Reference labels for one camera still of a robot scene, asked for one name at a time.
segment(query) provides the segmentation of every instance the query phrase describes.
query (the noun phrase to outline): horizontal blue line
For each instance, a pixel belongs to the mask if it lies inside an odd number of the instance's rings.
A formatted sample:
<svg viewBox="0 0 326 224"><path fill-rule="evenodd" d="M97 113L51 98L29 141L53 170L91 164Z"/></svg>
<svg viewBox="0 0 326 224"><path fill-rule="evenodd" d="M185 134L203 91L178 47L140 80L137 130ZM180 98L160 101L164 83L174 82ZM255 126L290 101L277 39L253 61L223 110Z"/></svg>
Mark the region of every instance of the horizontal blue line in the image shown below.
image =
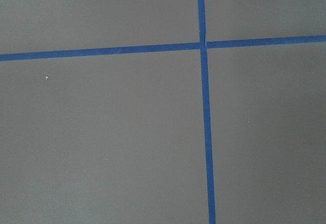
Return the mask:
<svg viewBox="0 0 326 224"><path fill-rule="evenodd" d="M313 43L313 42L326 42L326 36L279 37L279 38L215 41L215 42L207 42L206 46L207 48L226 48L226 47L299 44L299 43Z"/></svg>
<svg viewBox="0 0 326 224"><path fill-rule="evenodd" d="M215 41L215 42L207 42L206 46L207 48L226 48L226 47L248 47L248 46L264 46L264 45L314 43L314 42L326 42L326 36L281 37L281 38ZM194 50L194 49L196 50L200 49L199 42L130 46L130 47L106 47L106 48L92 48L92 49L59 50L59 51L45 51L45 52L10 53L10 54L0 54L0 61L67 58L67 57L141 53L141 52L181 51L181 50Z"/></svg>
<svg viewBox="0 0 326 224"><path fill-rule="evenodd" d="M180 51L193 49L199 49L199 42L0 54L0 61L35 60L140 52Z"/></svg>

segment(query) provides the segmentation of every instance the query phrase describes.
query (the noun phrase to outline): gray surface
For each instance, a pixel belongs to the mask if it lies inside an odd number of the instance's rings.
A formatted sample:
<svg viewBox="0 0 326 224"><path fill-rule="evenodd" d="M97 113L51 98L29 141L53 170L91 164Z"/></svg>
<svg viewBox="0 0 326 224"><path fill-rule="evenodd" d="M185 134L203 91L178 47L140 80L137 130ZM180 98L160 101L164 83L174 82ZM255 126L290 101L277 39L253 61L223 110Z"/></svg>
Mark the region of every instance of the gray surface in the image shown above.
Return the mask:
<svg viewBox="0 0 326 224"><path fill-rule="evenodd" d="M326 0L206 0L207 40L326 34Z"/></svg>
<svg viewBox="0 0 326 224"><path fill-rule="evenodd" d="M0 0L0 53L197 42L197 0Z"/></svg>
<svg viewBox="0 0 326 224"><path fill-rule="evenodd" d="M208 223L198 51L0 62L0 94L0 223Z"/></svg>
<svg viewBox="0 0 326 224"><path fill-rule="evenodd" d="M324 224L326 45L208 56L216 223Z"/></svg>

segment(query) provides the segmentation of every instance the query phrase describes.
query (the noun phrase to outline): blue tape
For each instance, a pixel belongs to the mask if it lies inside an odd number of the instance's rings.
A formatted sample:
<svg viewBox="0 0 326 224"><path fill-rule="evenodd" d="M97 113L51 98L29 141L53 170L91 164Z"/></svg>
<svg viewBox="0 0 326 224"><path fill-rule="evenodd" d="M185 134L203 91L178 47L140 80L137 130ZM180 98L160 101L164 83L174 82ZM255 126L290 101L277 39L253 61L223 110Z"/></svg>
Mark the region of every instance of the blue tape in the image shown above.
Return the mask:
<svg viewBox="0 0 326 224"><path fill-rule="evenodd" d="M198 0L199 19L199 45L202 70L202 92L203 92L203 112L204 112L204 133L205 133L205 153L206 153L206 175L207 175L207 195L209 224L215 224L215 194L214 194L214 173L213 173L213 153L212 137L210 126L210 105L209 105L209 80L208 61L206 48L206 18L205 0Z"/></svg>
<svg viewBox="0 0 326 224"><path fill-rule="evenodd" d="M198 42L0 54L0 61L35 60L35 59L66 58L66 57L81 57L81 56L140 53L140 52L180 51L180 50L193 50L193 49L199 49Z"/></svg>
<svg viewBox="0 0 326 224"><path fill-rule="evenodd" d="M326 36L280 37L280 38L216 41L216 42L207 42L207 48L248 47L248 46L299 44L299 43L313 43L313 42L326 42Z"/></svg>

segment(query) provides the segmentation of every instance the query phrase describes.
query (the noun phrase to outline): blue tape strip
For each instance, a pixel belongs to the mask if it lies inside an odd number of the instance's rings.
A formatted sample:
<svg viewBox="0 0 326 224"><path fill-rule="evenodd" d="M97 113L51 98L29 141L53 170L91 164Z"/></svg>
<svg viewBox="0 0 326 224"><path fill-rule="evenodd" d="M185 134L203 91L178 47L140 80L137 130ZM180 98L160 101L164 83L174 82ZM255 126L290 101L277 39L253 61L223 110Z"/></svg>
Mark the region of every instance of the blue tape strip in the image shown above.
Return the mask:
<svg viewBox="0 0 326 224"><path fill-rule="evenodd" d="M198 42L0 54L0 61L35 60L35 59L66 58L66 57L140 53L140 52L180 51L180 50L193 50L193 49L199 49Z"/></svg>
<svg viewBox="0 0 326 224"><path fill-rule="evenodd" d="M205 0L198 0L198 18L199 18L200 58L201 58L201 70L202 70L208 214L209 214L209 224L215 224L215 195L214 195L212 139L211 139L211 127L210 127Z"/></svg>
<svg viewBox="0 0 326 224"><path fill-rule="evenodd" d="M216 41L216 42L207 42L207 48L248 47L248 46L298 44L298 43L312 43L312 42L326 42L326 36L280 37L280 38Z"/></svg>

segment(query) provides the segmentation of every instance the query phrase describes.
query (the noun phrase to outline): vertical blue line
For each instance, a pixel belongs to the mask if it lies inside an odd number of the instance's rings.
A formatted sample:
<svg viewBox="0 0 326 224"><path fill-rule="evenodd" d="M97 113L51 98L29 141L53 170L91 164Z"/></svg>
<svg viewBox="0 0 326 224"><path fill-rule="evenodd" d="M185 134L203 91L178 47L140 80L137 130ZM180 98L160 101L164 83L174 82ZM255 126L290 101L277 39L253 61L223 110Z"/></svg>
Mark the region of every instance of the vertical blue line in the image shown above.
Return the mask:
<svg viewBox="0 0 326 224"><path fill-rule="evenodd" d="M203 91L203 110L204 110L208 214L209 214L209 224L215 224L216 223L216 221L215 221L215 195L214 195L212 136L211 136L211 128L210 128L210 105L209 105L208 61L207 61L207 47L206 47L205 0L198 0L198 18L199 18L200 60L201 60L201 69L202 69L202 91Z"/></svg>

